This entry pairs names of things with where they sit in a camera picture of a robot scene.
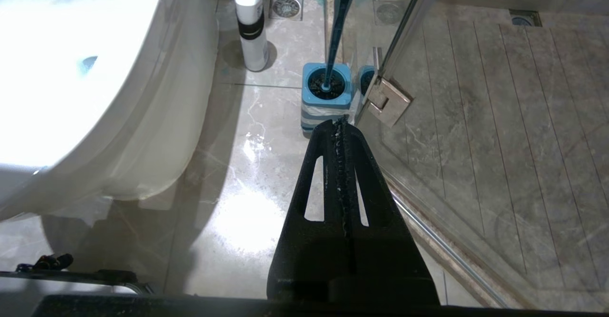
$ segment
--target glass panel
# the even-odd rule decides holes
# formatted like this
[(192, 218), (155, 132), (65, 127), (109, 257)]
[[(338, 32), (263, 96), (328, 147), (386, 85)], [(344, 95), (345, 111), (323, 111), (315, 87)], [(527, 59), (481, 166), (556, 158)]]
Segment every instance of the glass panel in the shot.
[[(373, 48), (386, 52), (404, 18), (410, 0), (353, 0), (342, 37), (342, 61), (352, 72), (356, 91), (367, 89), (374, 74)], [(361, 100), (356, 94), (354, 102)]]
[(606, 2), (439, 0), (392, 55), (413, 102), (393, 128), (357, 124), (394, 188), (524, 306), (609, 307)]

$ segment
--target black label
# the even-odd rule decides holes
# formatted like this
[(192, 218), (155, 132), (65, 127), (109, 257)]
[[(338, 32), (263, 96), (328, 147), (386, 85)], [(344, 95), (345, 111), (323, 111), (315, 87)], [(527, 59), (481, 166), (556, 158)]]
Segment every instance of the black label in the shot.
[(239, 35), (246, 40), (254, 40), (263, 33), (265, 30), (265, 9), (260, 14), (260, 18), (254, 24), (243, 24), (237, 18), (237, 24), (239, 25)]

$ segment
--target blue and white brush holder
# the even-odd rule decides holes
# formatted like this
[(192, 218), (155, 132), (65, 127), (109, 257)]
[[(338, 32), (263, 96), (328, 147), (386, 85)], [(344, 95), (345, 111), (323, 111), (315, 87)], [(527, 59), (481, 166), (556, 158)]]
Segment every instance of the blue and white brush holder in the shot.
[(318, 98), (309, 89), (309, 79), (312, 75), (319, 75), (318, 71), (325, 72), (325, 63), (307, 63), (303, 67), (303, 89), (302, 89), (302, 111), (300, 114), (300, 126), (303, 132), (310, 133), (320, 123), (332, 119), (334, 121), (349, 113), (353, 100), (353, 86), (351, 83), (351, 71), (343, 63), (334, 64), (333, 72), (339, 74), (344, 81), (344, 91), (337, 98)]

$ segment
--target door hinge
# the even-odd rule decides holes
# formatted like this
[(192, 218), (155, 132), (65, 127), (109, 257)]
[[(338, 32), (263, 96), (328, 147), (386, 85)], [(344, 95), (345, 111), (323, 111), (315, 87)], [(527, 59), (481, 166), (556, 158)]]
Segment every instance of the door hinge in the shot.
[(368, 111), (386, 126), (393, 127), (413, 99), (385, 78), (376, 78), (371, 86)]

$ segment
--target blue toilet brush handle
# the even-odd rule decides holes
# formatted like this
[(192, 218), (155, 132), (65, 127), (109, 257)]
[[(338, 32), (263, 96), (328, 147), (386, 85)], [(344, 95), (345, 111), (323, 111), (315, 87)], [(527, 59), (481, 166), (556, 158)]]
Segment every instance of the blue toilet brush handle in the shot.
[(332, 26), (332, 36), (330, 37), (328, 61), (326, 62), (326, 78), (322, 85), (322, 91), (330, 91), (330, 78), (336, 59), (336, 52), (338, 51), (339, 42), (341, 41), (344, 19), (346, 18), (346, 13), (349, 11), (352, 1), (353, 0), (334, 0), (334, 22)]

